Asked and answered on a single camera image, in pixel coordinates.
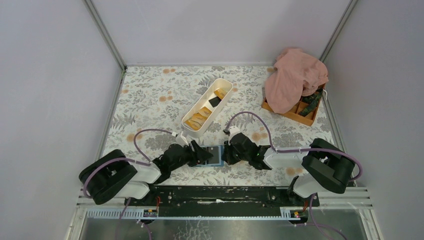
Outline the tan credit card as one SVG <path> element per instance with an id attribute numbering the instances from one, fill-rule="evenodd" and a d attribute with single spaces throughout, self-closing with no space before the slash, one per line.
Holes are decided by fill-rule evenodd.
<path id="1" fill-rule="evenodd" d="M 200 114 L 200 113 L 197 112 L 190 119 L 202 126 L 206 122 L 206 120 L 208 119 L 208 117 L 207 116 L 203 116 L 202 114 Z"/>

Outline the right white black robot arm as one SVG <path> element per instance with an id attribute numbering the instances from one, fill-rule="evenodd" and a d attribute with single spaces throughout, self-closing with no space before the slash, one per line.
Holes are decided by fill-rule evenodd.
<path id="1" fill-rule="evenodd" d="M 224 143 L 223 159 L 228 165 L 246 161 L 257 170 L 279 168 L 301 169 L 287 188 L 287 201 L 301 205 L 309 196 L 318 192 L 343 194 L 356 162 L 324 139 L 316 138 L 308 145 L 297 148 L 277 148 L 257 145 L 239 130 L 225 130 L 228 140 Z"/>

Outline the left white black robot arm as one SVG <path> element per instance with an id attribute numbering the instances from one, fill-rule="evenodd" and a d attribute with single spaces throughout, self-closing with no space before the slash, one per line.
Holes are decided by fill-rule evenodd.
<path id="1" fill-rule="evenodd" d="M 135 198 L 148 206 L 155 200 L 151 185 L 166 181 L 180 167 L 205 164 L 215 159 L 219 151 L 217 146 L 201 147 L 193 140 L 185 146 L 171 144 L 153 161 L 142 162 L 127 158 L 120 149 L 115 149 L 83 169 L 78 179 L 84 196 L 97 205 L 124 197 Z"/>

